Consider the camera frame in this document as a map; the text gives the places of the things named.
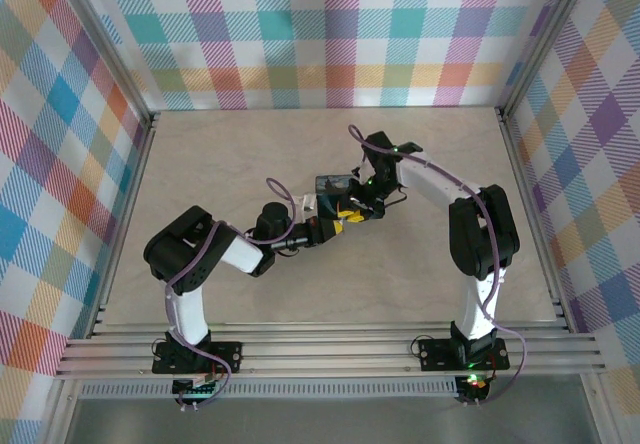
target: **cable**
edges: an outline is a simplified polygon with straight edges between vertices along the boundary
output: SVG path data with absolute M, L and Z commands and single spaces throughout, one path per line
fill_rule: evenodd
M 287 237 L 289 235 L 289 233 L 293 230 L 293 225 L 295 223 L 295 218 L 296 218 L 296 207 L 295 207 L 295 201 L 293 200 L 293 196 L 291 195 L 291 193 L 277 180 L 269 177 L 267 178 L 267 186 L 269 187 L 269 189 L 271 189 L 278 197 L 281 197 L 283 199 L 287 199 L 290 203 L 291 203 L 291 209 L 292 209 L 292 214 L 293 217 L 291 219 L 291 224 L 289 225 L 289 228 L 284 232 L 284 234 L 282 234 L 280 237 L 277 237 L 275 239 L 269 239 L 267 241 L 258 241 L 255 239 L 251 239 L 248 237 L 244 237 L 245 240 L 253 243 L 253 244 L 273 244 L 276 243 L 278 241 L 281 241 L 282 239 L 284 239 L 285 237 Z M 278 190 L 274 189 L 273 185 L 277 185 L 283 192 L 279 192 Z M 229 384 L 229 380 L 231 379 L 231 374 L 232 374 L 232 370 L 231 370 L 231 366 L 229 365 L 229 363 L 227 363 L 227 361 L 225 361 L 224 359 L 219 358 L 218 356 L 214 356 L 213 354 L 210 354 L 206 351 L 203 351 L 201 349 L 198 349 L 197 347 L 195 347 L 193 344 L 187 342 L 187 340 L 176 330 L 177 329 L 177 318 L 175 315 L 175 310 L 173 308 L 173 306 L 171 305 L 171 302 L 174 299 L 174 296 L 176 296 L 176 293 L 173 290 L 173 286 L 180 281 L 180 279 L 182 279 L 184 276 L 186 276 L 189 272 L 191 272 L 191 270 L 193 270 L 194 267 L 196 267 L 198 265 L 198 263 L 200 262 L 200 260 L 204 257 L 204 255 L 206 254 L 207 250 L 209 249 L 209 246 L 211 245 L 211 241 L 213 240 L 213 236 L 215 235 L 216 231 L 218 230 L 218 228 L 222 225 L 228 225 L 223 221 L 216 221 L 213 223 L 213 226 L 211 227 L 211 229 L 209 230 L 209 234 L 207 234 L 207 237 L 204 240 L 204 243 L 202 245 L 202 247 L 200 248 L 200 250 L 198 251 L 198 253 L 196 254 L 196 256 L 191 260 L 191 262 L 189 264 L 187 264 L 180 272 L 178 272 L 175 276 L 173 276 L 171 279 L 169 279 L 169 281 L 167 282 L 167 285 L 165 286 L 165 311 L 167 313 L 167 319 L 169 321 L 169 334 L 181 345 L 186 347 L 187 349 L 189 349 L 192 352 L 195 352 L 196 354 L 203 356 L 211 361 L 213 361 L 214 363 L 218 363 L 220 365 L 222 365 L 225 369 L 225 379 L 224 382 L 222 383 L 222 385 L 207 399 L 205 399 L 204 401 L 202 401 L 199 405 L 191 404 L 191 405 L 186 405 L 182 402 L 182 396 L 179 396 L 179 402 L 181 404 L 181 409 L 184 411 L 186 409 L 192 409 L 194 411 L 197 411 L 198 408 L 202 408 L 205 407 L 209 404 L 211 404 L 219 395 L 220 393 L 222 393 L 222 391 L 224 391 L 224 389 L 227 387 L 227 385 Z M 232 226 L 229 226 L 232 229 L 234 229 L 239 235 L 243 235 L 243 233 L 241 231 L 238 231 L 237 229 L 235 229 Z
M 379 152 L 381 154 L 399 156 L 399 157 L 402 157 L 403 159 L 408 159 L 410 161 L 417 162 L 418 164 L 421 164 L 424 167 L 428 167 L 429 169 L 434 170 L 435 172 L 437 172 L 438 174 L 446 178 L 448 181 L 455 184 L 460 189 L 462 189 L 467 194 L 469 194 L 469 196 L 471 196 L 471 198 L 476 202 L 476 204 L 480 208 L 482 217 L 484 217 L 484 220 L 487 224 L 487 230 L 489 231 L 489 240 L 491 242 L 491 252 L 493 253 L 493 284 L 491 286 L 491 291 L 489 292 L 489 295 L 487 296 L 484 302 L 481 302 L 480 297 L 477 296 L 478 304 L 480 305 L 480 310 L 482 311 L 482 314 L 484 315 L 485 319 L 487 319 L 491 324 L 493 324 L 496 329 L 502 332 L 505 332 L 507 334 L 516 336 L 522 343 L 522 361 L 518 366 L 518 370 L 515 372 L 513 377 L 511 377 L 511 380 L 506 384 L 505 387 L 500 389 L 500 391 L 498 391 L 497 394 L 489 396 L 487 399 L 485 399 L 483 401 L 483 404 L 488 404 L 489 402 L 495 401 L 513 386 L 516 379 L 518 379 L 518 377 L 522 373 L 522 370 L 524 369 L 525 363 L 527 361 L 527 343 L 524 337 L 519 332 L 501 326 L 487 312 L 487 306 L 496 295 L 496 292 L 498 292 L 498 286 L 500 281 L 500 251 L 498 249 L 498 239 L 496 238 L 496 231 L 493 227 L 493 222 L 491 222 L 491 216 L 489 215 L 489 211 L 487 210 L 487 207 L 484 205 L 484 202 L 482 202 L 482 199 L 480 199 L 480 197 L 475 192 L 473 192 L 473 190 L 469 186 L 467 186 L 460 179 L 448 173 L 446 170 L 442 169 L 438 165 L 432 162 L 427 162 L 424 159 L 421 159 L 419 157 L 412 156 L 411 154 L 406 154 L 404 152 L 397 152 L 392 149 L 384 149 L 382 147 L 374 146 L 373 144 L 370 144 L 365 140 L 364 136 L 360 132 L 360 129 L 358 129 L 353 124 L 349 124 L 347 129 L 349 131 L 349 134 L 351 134 L 351 137 L 353 137 L 361 145 L 368 147 L 373 151 Z
M 388 207 L 393 206 L 394 204 L 399 204 L 399 203 L 401 203 L 401 202 L 404 202 L 404 201 L 406 201 L 406 200 L 408 199 L 408 197 L 409 197 L 409 196 L 407 196 L 407 194 L 406 194 L 406 193 L 402 192 L 402 190 L 401 190 L 400 188 L 398 188 L 398 192 L 399 192 L 400 194 L 402 194 L 404 197 L 401 197 L 400 199 L 397 199 L 397 200 L 395 200 L 395 201 L 393 201 L 393 202 L 390 202 L 389 204 L 386 204 L 386 205 L 384 206 L 384 208 L 385 208 L 385 209 L 387 209 Z
M 155 357 L 160 357 L 156 352 L 156 345 L 158 344 L 158 342 L 167 342 L 167 341 L 159 337 L 151 343 L 151 354 L 153 354 Z
M 496 365 L 496 358 L 493 357 L 493 354 L 489 354 L 489 360 L 491 361 L 491 367 L 493 367 L 493 374 L 491 374 L 491 378 L 489 380 L 494 381 L 496 379 L 496 368 L 498 366 Z
M 433 337 L 431 337 L 429 334 L 420 334 L 419 336 L 416 336 L 413 341 L 411 341 L 411 344 L 409 344 L 409 352 L 413 355 L 413 357 L 417 357 L 418 359 L 420 359 L 420 354 L 416 354 L 415 352 L 413 352 L 413 345 L 418 342 L 418 339 L 420 339 L 421 337 L 433 339 Z
M 276 253 L 279 256 L 282 256 L 282 257 L 293 257 L 293 256 L 297 256 L 298 254 L 300 254 L 300 249 L 296 249 L 295 252 L 292 252 L 291 254 L 286 254 L 286 253 L 284 253 L 282 251 L 276 251 Z

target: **colorful plaid fabric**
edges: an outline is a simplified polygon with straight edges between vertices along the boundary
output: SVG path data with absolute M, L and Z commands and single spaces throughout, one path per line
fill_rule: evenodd
M 640 0 L 579 0 L 514 134 L 578 328 L 640 440 Z
M 509 74 L 509 78 L 507 79 L 507 84 L 502 89 L 502 93 L 500 94 L 500 98 L 498 99 L 498 106 L 502 107 L 506 103 L 507 99 L 511 95 L 511 91 L 513 90 L 513 85 L 520 77 L 520 74 L 523 71 L 524 65 L 527 63 L 531 54 L 533 53 L 533 49 L 535 45 L 538 43 L 539 37 L 542 34 L 542 31 L 547 27 L 547 23 L 553 14 L 553 10 L 555 5 L 559 0 L 546 0 L 544 6 L 542 6 L 542 10 L 540 14 L 538 14 L 538 18 L 536 19 L 535 24 L 531 28 L 531 32 L 527 36 L 524 48 L 518 57 L 513 69 L 511 69 L 511 73 Z
M 534 0 L 92 2 L 150 106 L 245 109 L 495 105 Z
M 67 0 L 0 0 L 0 442 L 35 441 L 142 136 Z

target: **metal extrusion bar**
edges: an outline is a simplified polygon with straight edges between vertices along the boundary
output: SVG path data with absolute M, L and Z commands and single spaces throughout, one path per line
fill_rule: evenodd
M 598 429 L 598 435 L 602 442 L 607 444 L 622 444 L 631 442 L 630 439 L 623 439 L 620 435 L 620 428 L 616 425 L 615 412 L 613 410 L 611 398 L 607 391 L 610 387 L 602 382 L 603 374 L 584 374 L 581 376 L 585 395 L 591 409 L 593 421 Z
M 556 309 L 561 312 L 559 303 Z M 571 334 L 562 316 L 548 323 L 505 325 L 520 331 L 529 355 L 528 374 L 593 373 L 604 369 L 595 338 Z M 58 368 L 61 379 L 151 378 L 151 346 L 162 338 L 163 325 L 108 326 L 92 339 L 69 341 Z M 423 373 L 409 343 L 420 334 L 448 337 L 449 323 L 402 324 L 221 324 L 211 329 L 217 340 L 242 341 L 243 362 L 235 379 L 364 378 L 449 376 Z M 522 359 L 519 340 L 502 335 L 512 374 Z
M 96 14 L 91 1 L 89 0 L 69 0 L 71 7 L 78 15 L 83 28 L 104 60 L 105 64 L 116 83 L 122 89 L 125 98 L 131 103 L 139 113 L 146 126 L 151 126 L 153 122 L 153 112 L 149 110 L 138 86 L 131 77 L 127 67 L 122 62 L 120 54 L 116 49 L 111 37 L 102 24 L 100 17 Z
M 54 381 L 47 403 L 42 425 L 38 433 L 38 444 L 59 444 L 65 442 L 77 396 L 82 389 L 80 381 Z
M 131 216 L 133 214 L 133 207 L 135 205 L 136 198 L 138 197 L 138 190 L 140 189 L 140 184 L 142 183 L 142 175 L 144 174 L 144 169 L 147 165 L 147 160 L 149 159 L 149 152 L 151 150 L 151 144 L 153 143 L 155 133 L 155 127 L 147 128 L 145 131 L 142 145 L 140 146 L 140 156 L 138 164 L 133 171 L 131 184 L 127 192 L 124 210 L 122 212 L 122 218 L 120 219 L 120 222 L 116 229 L 113 247 L 111 249 L 109 262 L 106 267 L 107 272 L 100 281 L 97 293 L 98 299 L 95 299 L 93 302 L 90 313 L 91 317 L 84 330 L 85 336 L 89 337 L 93 332 L 93 327 L 99 320 L 98 313 L 104 309 L 104 306 L 106 305 L 109 298 L 109 293 L 111 292 L 111 287 L 113 286 L 113 280 L 115 278 L 116 269 L 118 267 L 118 261 L 120 260 L 120 254 L 122 253 L 127 230 L 129 229 L 129 223 L 131 222 Z
M 558 305 L 560 302 L 569 302 L 564 293 L 564 289 L 560 285 L 560 276 L 558 275 L 558 269 L 555 266 L 554 259 L 551 254 L 551 249 L 549 248 L 545 239 L 543 230 L 544 227 L 540 220 L 540 214 L 536 209 L 533 196 L 531 195 L 531 193 L 529 192 L 529 188 L 527 187 L 527 180 L 523 171 L 524 163 L 522 162 L 522 159 L 520 158 L 520 155 L 516 150 L 511 131 L 509 127 L 505 125 L 498 109 L 496 109 L 496 114 L 500 125 L 500 132 L 502 132 L 502 138 L 507 150 L 507 155 L 509 156 L 509 160 L 511 161 L 511 167 L 513 168 L 518 191 L 520 192 L 520 198 L 522 199 L 522 204 L 524 205 L 527 221 L 529 222 L 529 228 L 531 229 L 533 242 L 536 246 L 536 251 L 538 252 L 542 271 L 547 280 L 549 293 L 551 294 L 551 297 L 553 299 L 556 299 Z M 571 314 L 571 310 L 563 309 L 563 314 L 565 314 L 569 329 L 571 331 L 575 331 L 575 320 L 573 318 L 573 315 Z
M 560 34 L 560 31 L 569 18 L 569 14 L 576 2 L 577 0 L 559 0 L 556 6 L 551 10 L 549 23 L 542 31 L 542 34 L 531 53 L 531 57 L 527 60 L 524 69 L 520 72 L 520 75 L 513 85 L 513 90 L 503 107 L 503 115 L 507 120 L 507 124 L 509 123 L 509 119 L 513 117 L 515 110 L 524 99 L 533 78 L 542 66 L 545 57 Z

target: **beige table surface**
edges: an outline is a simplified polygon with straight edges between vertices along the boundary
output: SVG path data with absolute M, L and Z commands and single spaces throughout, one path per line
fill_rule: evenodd
M 105 322 L 166 322 L 163 294 L 142 259 L 144 246 L 185 209 L 253 227 L 275 200 L 274 177 L 293 194 L 315 176 L 348 173 L 362 155 L 347 125 L 412 140 L 441 165 L 480 185 L 504 187 L 521 250 L 507 272 L 497 316 L 552 320 L 553 309 L 509 159 L 489 108 L 317 109 L 164 112 L 135 204 Z M 279 259 L 255 279 L 220 264 L 204 289 L 209 322 L 398 322 L 456 317 L 461 274 L 449 255 L 448 222 L 422 196 L 379 221 L 347 226 L 324 246 Z

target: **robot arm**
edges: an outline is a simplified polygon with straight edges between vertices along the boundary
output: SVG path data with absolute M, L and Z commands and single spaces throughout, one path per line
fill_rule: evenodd
M 395 190 L 407 187 L 448 212 L 451 256 L 460 271 L 468 276 L 461 318 L 451 324 L 451 346 L 461 366 L 482 359 L 496 339 L 492 320 L 498 292 L 483 312 L 481 303 L 489 296 L 494 283 L 494 260 L 488 231 L 479 222 L 480 212 L 469 191 L 475 192 L 485 204 L 496 231 L 500 254 L 499 284 L 504 279 L 505 268 L 519 249 L 504 191 L 496 185 L 481 189 L 469 182 L 465 182 L 466 188 L 462 189 L 454 183 L 462 181 L 455 177 L 448 179 L 446 176 L 452 177 L 451 174 L 443 173 L 437 166 L 426 165 L 431 160 L 419 146 L 406 143 L 394 147 L 383 132 L 368 136 L 366 143 L 378 149 L 393 149 L 403 156 L 411 155 L 420 162 L 376 152 L 363 143 L 366 159 L 352 171 L 348 187 L 333 196 L 333 208 L 322 214 L 321 206 L 318 206 L 317 217 L 293 225 L 291 233 L 276 243 L 254 245 L 237 230 L 218 223 L 202 258 L 174 283 L 171 293 L 167 294 L 167 312 L 179 335 L 197 347 L 206 346 L 210 341 L 201 286 L 218 262 L 226 262 L 257 277 L 271 267 L 279 249 L 294 250 L 322 244 L 342 231 L 344 220 L 362 222 L 384 217 L 385 200 Z M 210 214 L 194 206 L 151 239 L 145 248 L 144 258 L 150 264 L 154 277 L 171 282 L 174 276 L 192 265 L 205 246 L 205 238 L 214 223 Z M 268 203 L 257 219 L 252 237 L 273 241 L 274 237 L 284 234 L 290 223 L 283 204 Z

